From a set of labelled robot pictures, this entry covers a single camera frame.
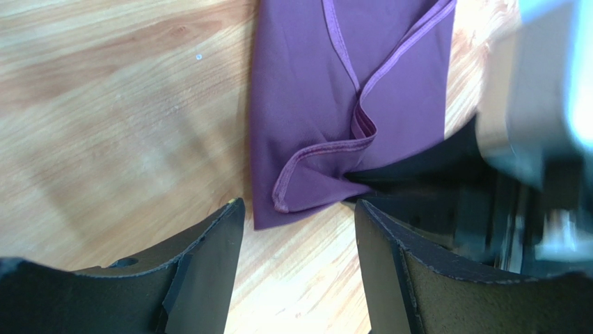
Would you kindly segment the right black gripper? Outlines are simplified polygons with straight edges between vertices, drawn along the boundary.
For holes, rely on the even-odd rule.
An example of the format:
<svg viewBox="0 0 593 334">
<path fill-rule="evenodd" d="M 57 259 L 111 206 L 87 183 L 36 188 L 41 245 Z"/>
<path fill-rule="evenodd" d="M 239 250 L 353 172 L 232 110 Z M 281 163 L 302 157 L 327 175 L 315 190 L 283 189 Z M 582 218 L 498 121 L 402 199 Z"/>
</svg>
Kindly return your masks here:
<svg viewBox="0 0 593 334">
<path fill-rule="evenodd" d="M 461 184 L 482 177 L 477 116 L 436 145 L 393 164 L 347 173 L 348 180 L 386 190 L 412 182 Z M 366 193 L 366 200 L 454 253 L 503 271 L 539 278 L 569 272 L 592 276 L 592 161 L 552 161 L 535 189 L 500 172 L 494 184 L 458 209 L 458 192 Z"/>
</svg>

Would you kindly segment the purple cloth napkin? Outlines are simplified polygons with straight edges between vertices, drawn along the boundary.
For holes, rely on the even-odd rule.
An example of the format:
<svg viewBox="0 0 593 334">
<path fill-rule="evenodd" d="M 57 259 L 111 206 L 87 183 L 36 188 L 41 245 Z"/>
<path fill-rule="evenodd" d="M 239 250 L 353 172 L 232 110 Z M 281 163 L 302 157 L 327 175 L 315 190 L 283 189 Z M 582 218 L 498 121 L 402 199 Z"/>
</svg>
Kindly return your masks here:
<svg viewBox="0 0 593 334">
<path fill-rule="evenodd" d="M 348 173 L 444 138 L 455 1 L 262 1 L 248 112 L 253 219 L 370 191 Z"/>
</svg>

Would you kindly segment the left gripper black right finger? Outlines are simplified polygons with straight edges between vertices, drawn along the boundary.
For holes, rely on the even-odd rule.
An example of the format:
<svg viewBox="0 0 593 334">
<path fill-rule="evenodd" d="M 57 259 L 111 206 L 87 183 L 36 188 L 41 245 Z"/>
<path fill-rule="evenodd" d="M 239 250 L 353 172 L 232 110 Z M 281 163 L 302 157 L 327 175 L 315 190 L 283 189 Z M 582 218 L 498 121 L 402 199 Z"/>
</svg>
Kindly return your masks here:
<svg viewBox="0 0 593 334">
<path fill-rule="evenodd" d="M 531 333 L 533 285 L 458 256 L 367 201 L 356 238 L 373 333 Z"/>
</svg>

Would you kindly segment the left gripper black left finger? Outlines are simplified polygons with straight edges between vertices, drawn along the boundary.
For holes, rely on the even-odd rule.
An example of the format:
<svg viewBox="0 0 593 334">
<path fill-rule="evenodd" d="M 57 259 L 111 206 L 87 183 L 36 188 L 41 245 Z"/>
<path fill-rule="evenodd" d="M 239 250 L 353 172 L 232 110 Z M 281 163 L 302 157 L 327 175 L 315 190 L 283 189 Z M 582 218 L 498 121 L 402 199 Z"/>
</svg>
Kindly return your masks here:
<svg viewBox="0 0 593 334">
<path fill-rule="evenodd" d="M 246 208 L 235 198 L 204 221 L 108 267 L 90 279 L 99 333 L 223 333 Z"/>
</svg>

